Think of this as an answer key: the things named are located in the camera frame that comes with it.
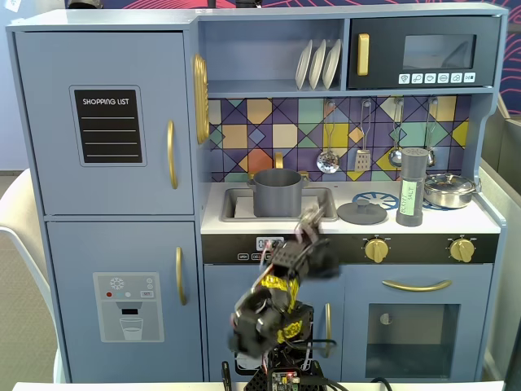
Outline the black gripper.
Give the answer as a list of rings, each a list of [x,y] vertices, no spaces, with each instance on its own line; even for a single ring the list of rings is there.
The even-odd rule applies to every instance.
[[[297,241],[288,240],[275,247],[269,260],[275,276],[298,282],[339,277],[339,258],[331,250],[328,239],[319,239],[323,214],[318,206],[308,209],[294,229]]]

